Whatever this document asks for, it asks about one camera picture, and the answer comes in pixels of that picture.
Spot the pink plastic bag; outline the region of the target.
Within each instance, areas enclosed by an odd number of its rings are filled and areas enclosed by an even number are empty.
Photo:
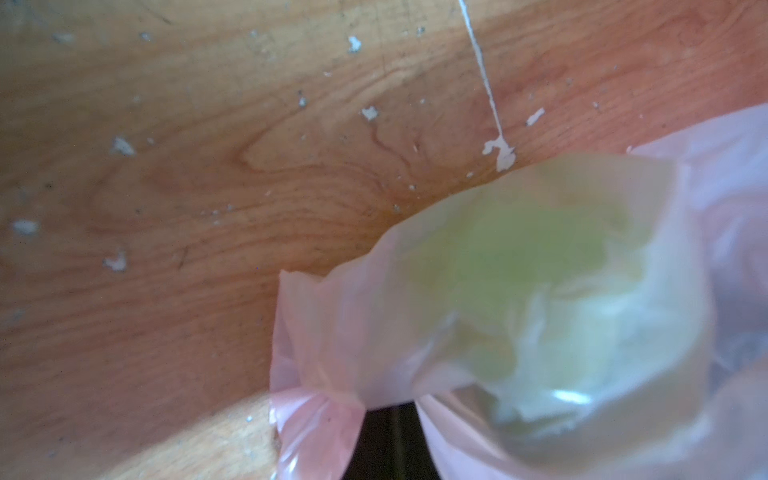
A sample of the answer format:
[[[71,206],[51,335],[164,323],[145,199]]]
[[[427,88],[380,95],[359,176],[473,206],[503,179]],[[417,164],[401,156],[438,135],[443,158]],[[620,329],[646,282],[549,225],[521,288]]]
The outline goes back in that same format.
[[[279,479],[413,403],[445,479],[767,475],[767,108],[452,195],[282,272]]]

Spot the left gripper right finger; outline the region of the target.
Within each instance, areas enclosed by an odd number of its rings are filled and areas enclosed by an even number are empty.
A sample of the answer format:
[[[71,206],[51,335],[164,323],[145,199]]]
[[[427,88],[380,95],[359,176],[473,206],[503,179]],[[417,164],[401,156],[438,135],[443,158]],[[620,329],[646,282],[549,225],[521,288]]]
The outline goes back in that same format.
[[[394,478],[439,480],[414,403],[392,409]]]

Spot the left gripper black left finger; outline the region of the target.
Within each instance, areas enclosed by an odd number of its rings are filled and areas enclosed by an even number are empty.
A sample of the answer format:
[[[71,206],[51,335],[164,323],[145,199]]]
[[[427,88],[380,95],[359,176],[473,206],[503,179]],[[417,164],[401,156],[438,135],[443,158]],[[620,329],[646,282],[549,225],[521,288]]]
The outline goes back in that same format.
[[[394,427],[395,407],[365,414],[344,480],[391,480],[395,478]]]

